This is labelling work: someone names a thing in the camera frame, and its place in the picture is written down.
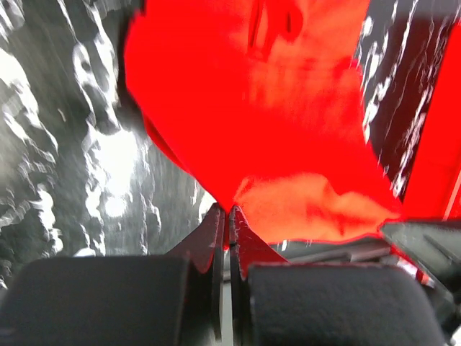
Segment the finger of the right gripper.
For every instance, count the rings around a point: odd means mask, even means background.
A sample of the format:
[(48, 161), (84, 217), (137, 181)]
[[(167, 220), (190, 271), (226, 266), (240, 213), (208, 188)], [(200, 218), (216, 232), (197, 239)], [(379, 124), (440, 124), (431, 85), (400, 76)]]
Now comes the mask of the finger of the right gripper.
[(389, 222), (381, 232), (445, 288), (460, 287), (460, 219)]

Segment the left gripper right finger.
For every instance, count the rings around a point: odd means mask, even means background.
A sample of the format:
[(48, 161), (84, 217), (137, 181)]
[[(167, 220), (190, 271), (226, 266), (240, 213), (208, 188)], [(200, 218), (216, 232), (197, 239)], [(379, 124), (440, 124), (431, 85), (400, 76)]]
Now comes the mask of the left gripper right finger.
[(422, 287), (375, 263), (292, 264), (229, 215), (236, 345), (443, 345)]

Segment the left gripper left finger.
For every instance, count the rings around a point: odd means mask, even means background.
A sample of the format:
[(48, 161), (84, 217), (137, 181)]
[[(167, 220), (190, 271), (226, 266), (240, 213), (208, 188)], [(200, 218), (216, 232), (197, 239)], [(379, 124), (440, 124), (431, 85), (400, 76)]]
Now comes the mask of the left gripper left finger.
[(163, 255), (30, 263), (1, 304), (3, 345), (214, 345), (222, 337), (225, 214)]

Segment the red t shirt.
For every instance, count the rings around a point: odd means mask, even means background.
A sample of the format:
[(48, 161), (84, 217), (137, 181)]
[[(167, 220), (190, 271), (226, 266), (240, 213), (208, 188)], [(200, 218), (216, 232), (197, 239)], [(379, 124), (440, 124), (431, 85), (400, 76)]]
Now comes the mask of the red t shirt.
[(402, 205), (362, 132), (367, 1), (147, 1), (125, 45), (146, 131), (267, 243), (376, 234)]

